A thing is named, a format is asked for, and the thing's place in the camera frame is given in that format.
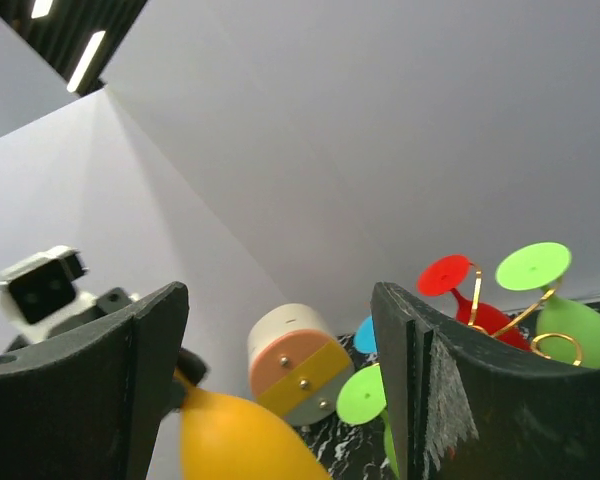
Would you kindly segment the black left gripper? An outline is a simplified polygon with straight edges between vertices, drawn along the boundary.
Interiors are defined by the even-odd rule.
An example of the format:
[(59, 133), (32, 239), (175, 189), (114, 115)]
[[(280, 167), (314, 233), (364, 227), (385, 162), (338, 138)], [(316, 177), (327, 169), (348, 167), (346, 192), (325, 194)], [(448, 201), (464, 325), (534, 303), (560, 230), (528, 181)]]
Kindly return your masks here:
[[(110, 289), (100, 296), (85, 290), (74, 291), (73, 299), (53, 295), (50, 306), (43, 306), (35, 294), (27, 294), (18, 303), (4, 294), (4, 315), (19, 335), (9, 344), (8, 350), (19, 350), (40, 343), (69, 330), (91, 323), (138, 301), (138, 293), (129, 294), (122, 288)], [(178, 352), (174, 374), (169, 387), (165, 413), (180, 410), (188, 392), (198, 386), (208, 373), (207, 364), (186, 348)]]

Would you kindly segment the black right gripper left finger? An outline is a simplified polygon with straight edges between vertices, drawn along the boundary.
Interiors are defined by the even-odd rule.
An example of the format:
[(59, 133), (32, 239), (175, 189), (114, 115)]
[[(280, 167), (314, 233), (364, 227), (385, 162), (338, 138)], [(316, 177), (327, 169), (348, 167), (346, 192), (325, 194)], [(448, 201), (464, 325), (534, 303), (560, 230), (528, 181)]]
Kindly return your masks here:
[(143, 479), (189, 311), (170, 283), (0, 355), (0, 479)]

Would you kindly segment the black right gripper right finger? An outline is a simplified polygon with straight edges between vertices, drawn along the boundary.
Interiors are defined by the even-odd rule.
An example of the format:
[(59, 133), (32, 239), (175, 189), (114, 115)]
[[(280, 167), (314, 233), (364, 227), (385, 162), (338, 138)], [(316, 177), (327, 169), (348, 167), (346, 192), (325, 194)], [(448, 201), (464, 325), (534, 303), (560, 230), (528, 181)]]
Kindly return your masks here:
[(489, 338), (402, 287), (371, 298), (403, 479), (600, 479), (600, 369)]

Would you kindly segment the orange wine glass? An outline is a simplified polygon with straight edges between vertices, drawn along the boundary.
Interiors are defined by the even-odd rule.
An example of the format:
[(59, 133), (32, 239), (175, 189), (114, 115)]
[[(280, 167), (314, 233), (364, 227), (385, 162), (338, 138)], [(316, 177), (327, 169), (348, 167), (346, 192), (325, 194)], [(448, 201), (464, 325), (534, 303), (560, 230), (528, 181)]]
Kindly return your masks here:
[(182, 474), (192, 480), (317, 480), (330, 477), (302, 438), (269, 410), (204, 390), (181, 371)]

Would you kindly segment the green wine glass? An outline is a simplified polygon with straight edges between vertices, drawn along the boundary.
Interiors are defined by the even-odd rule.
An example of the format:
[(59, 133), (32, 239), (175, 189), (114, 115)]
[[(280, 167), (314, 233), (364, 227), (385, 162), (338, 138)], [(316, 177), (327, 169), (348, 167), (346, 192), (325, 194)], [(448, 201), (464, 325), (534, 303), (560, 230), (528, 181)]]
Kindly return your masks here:
[(352, 426), (369, 423), (378, 417), (382, 419), (384, 452), (394, 476), (399, 478), (381, 367), (378, 363), (360, 369), (345, 382), (337, 397), (336, 413), (341, 421)]
[[(571, 251), (561, 243), (530, 244), (502, 260), (496, 269), (495, 279), (506, 290), (517, 292), (540, 289), (544, 294), (559, 275), (564, 276), (571, 260)], [(583, 350), (583, 360), (579, 367), (600, 368), (598, 312), (585, 304), (561, 297), (558, 290), (533, 313), (537, 314), (534, 337), (549, 332), (570, 335)], [(571, 364), (575, 357), (574, 347), (561, 338), (546, 338), (538, 346), (554, 361)]]

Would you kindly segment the blue wine glass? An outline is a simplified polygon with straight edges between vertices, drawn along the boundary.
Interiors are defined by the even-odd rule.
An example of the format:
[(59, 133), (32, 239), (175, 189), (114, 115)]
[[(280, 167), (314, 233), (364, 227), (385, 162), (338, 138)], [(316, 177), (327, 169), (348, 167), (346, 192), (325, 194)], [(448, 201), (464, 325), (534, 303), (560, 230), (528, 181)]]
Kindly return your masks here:
[(362, 354), (375, 354), (378, 351), (371, 315), (367, 316), (356, 330), (353, 345)]

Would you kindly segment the red wine glass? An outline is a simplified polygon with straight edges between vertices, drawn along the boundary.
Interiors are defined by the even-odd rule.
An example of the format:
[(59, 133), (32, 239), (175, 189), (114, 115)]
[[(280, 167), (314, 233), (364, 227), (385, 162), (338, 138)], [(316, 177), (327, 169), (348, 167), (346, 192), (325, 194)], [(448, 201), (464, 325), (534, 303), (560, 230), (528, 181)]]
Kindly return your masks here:
[[(465, 297), (458, 287), (464, 282), (470, 270), (475, 269), (475, 282), (472, 298)], [(424, 296), (440, 296), (450, 293), (456, 300), (455, 319), (492, 338), (523, 351), (530, 351), (529, 342), (517, 327), (497, 335), (510, 318), (497, 308), (480, 300), (482, 271), (468, 257), (453, 254), (436, 260), (420, 275), (417, 289)]]

